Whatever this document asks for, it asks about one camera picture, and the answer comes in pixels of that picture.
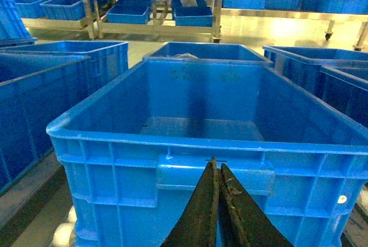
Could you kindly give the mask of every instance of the stainless steel shelf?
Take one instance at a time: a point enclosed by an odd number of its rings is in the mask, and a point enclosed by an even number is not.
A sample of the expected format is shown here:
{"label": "stainless steel shelf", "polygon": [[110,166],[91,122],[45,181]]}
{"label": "stainless steel shelf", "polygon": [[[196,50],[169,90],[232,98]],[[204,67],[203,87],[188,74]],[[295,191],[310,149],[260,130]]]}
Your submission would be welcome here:
{"label": "stainless steel shelf", "polygon": [[212,35],[211,27],[108,23],[106,22],[106,16],[99,23],[99,29],[102,33],[157,34],[164,36],[187,36],[188,34],[194,33],[208,37]]}
{"label": "stainless steel shelf", "polygon": [[283,11],[283,10],[240,10],[221,9],[224,16],[248,16],[248,17],[271,17],[271,18],[294,18],[310,20],[335,20],[337,22],[367,22],[368,16],[362,14],[331,14],[314,13],[304,11]]}
{"label": "stainless steel shelf", "polygon": [[22,18],[22,21],[26,27],[38,29],[84,30],[88,25],[87,17],[79,21],[50,20],[46,18]]}

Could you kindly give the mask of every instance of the blue plastic crate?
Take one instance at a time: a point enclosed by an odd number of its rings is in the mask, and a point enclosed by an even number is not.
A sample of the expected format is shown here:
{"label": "blue plastic crate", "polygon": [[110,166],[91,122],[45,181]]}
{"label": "blue plastic crate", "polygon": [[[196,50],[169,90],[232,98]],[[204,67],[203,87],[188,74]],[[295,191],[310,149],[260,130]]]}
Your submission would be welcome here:
{"label": "blue plastic crate", "polygon": [[368,0],[319,0],[316,11],[321,13],[367,14]]}
{"label": "blue plastic crate", "polygon": [[14,1],[0,0],[0,40],[31,38]]}
{"label": "blue plastic crate", "polygon": [[160,246],[215,157],[294,246],[340,247],[368,181],[368,129],[257,65],[146,60],[47,133],[77,246]]}
{"label": "blue plastic crate", "polygon": [[266,0],[265,8],[271,10],[298,10],[302,0]]}
{"label": "blue plastic crate", "polygon": [[41,6],[48,19],[76,21],[86,16],[82,0],[49,0]]}
{"label": "blue plastic crate", "polygon": [[12,0],[21,18],[40,18],[45,16],[45,11],[40,5],[46,0]]}
{"label": "blue plastic crate", "polygon": [[322,65],[353,67],[368,64],[368,53],[343,49],[264,46],[264,56],[275,63],[275,70],[312,94],[321,97]]}
{"label": "blue plastic crate", "polygon": [[128,69],[128,43],[119,41],[59,41],[6,49],[7,53],[37,55],[89,56],[91,84],[89,93],[97,91]]}
{"label": "blue plastic crate", "polygon": [[266,0],[223,0],[223,7],[227,9],[264,10]]}
{"label": "blue plastic crate", "polygon": [[[177,58],[178,55],[189,53],[194,58]],[[261,56],[255,51],[239,44],[215,44],[215,43],[187,43],[187,42],[168,42],[157,51],[144,56],[154,57],[159,60],[170,58],[171,61],[206,61],[211,63],[245,63],[260,64],[273,67],[271,60]]]}
{"label": "blue plastic crate", "polygon": [[323,100],[368,128],[368,64],[323,66]]}
{"label": "blue plastic crate", "polygon": [[35,37],[0,40],[0,48],[15,47],[22,45],[34,45],[38,39]]}
{"label": "blue plastic crate", "polygon": [[210,7],[178,7],[173,12],[176,26],[212,27]]}
{"label": "blue plastic crate", "polygon": [[52,149],[47,124],[88,96],[82,56],[0,55],[0,192]]}
{"label": "blue plastic crate", "polygon": [[320,0],[302,0],[301,10],[303,11],[318,11]]}
{"label": "blue plastic crate", "polygon": [[107,12],[107,16],[110,23],[147,24],[150,12],[150,7],[116,5]]}

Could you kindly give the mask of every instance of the stacked blue crate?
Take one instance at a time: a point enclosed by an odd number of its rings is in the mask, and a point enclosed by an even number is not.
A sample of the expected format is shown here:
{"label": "stacked blue crate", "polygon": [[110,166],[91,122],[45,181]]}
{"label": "stacked blue crate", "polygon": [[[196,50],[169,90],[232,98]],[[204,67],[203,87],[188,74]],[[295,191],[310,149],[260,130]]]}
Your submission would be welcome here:
{"label": "stacked blue crate", "polygon": [[275,70],[321,97],[321,66],[354,67],[368,63],[368,53],[331,48],[264,46],[264,56],[275,63]]}
{"label": "stacked blue crate", "polygon": [[0,0],[0,47],[34,43],[12,0]]}
{"label": "stacked blue crate", "polygon": [[0,55],[0,193],[52,145],[45,127],[88,96],[83,56]]}

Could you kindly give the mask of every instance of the rack leg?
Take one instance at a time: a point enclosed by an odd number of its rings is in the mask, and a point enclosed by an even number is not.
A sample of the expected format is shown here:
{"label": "rack leg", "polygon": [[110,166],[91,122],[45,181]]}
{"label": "rack leg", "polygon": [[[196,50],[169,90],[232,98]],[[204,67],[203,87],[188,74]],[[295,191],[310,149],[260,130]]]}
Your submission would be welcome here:
{"label": "rack leg", "polygon": [[328,40],[331,38],[331,36],[333,35],[332,29],[334,28],[334,24],[335,24],[335,21],[334,21],[334,20],[331,20],[331,21],[329,22],[328,29],[327,29],[327,31],[326,31],[326,35],[325,35],[325,38],[326,38],[326,40],[327,40],[327,41],[328,41]]}
{"label": "rack leg", "polygon": [[364,41],[368,36],[368,22],[363,23],[363,31],[361,33],[361,36],[359,36],[358,43],[354,45],[355,51],[361,51],[364,48]]}
{"label": "rack leg", "polygon": [[90,36],[90,39],[94,40],[95,39],[94,18],[91,10],[90,1],[91,0],[83,0],[83,4],[85,7],[86,17],[88,19],[88,26],[87,26],[88,34]]}

